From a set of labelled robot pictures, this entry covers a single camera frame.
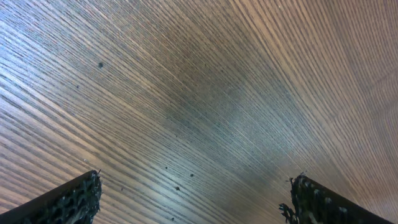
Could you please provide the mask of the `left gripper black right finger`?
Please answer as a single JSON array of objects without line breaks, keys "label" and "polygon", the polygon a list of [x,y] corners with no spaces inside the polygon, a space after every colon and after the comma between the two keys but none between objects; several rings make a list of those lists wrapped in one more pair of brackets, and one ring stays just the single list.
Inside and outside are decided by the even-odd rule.
[{"label": "left gripper black right finger", "polygon": [[392,224],[305,175],[289,181],[293,207],[279,205],[288,224]]}]

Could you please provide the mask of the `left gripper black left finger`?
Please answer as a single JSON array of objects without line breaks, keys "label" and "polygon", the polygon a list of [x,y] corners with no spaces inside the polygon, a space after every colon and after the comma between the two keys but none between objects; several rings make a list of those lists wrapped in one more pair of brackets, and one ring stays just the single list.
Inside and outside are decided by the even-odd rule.
[{"label": "left gripper black left finger", "polygon": [[88,171],[73,180],[1,214],[2,224],[92,224],[100,211],[99,172]]}]

